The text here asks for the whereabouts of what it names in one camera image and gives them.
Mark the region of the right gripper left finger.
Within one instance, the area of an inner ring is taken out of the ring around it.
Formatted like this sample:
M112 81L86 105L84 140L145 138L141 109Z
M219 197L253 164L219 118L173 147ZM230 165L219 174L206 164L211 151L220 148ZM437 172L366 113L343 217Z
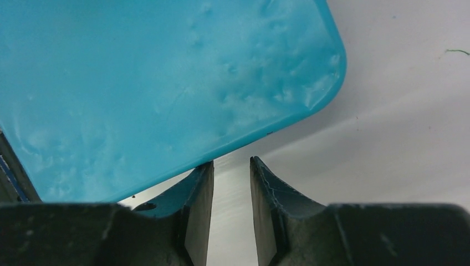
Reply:
M206 265L213 186L207 162L134 209L4 203L1 264Z

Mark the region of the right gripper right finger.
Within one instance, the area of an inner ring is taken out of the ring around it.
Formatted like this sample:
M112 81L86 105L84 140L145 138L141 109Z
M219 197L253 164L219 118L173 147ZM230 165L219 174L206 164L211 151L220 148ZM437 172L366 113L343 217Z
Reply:
M469 213L443 203L313 201L250 159L259 265L468 265Z

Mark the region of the teal box lid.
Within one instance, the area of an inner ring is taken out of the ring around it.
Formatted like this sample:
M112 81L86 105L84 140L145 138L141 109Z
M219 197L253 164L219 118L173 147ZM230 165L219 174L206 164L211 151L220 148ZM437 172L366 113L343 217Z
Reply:
M325 1L2 1L1 129L44 202L120 201L324 108Z

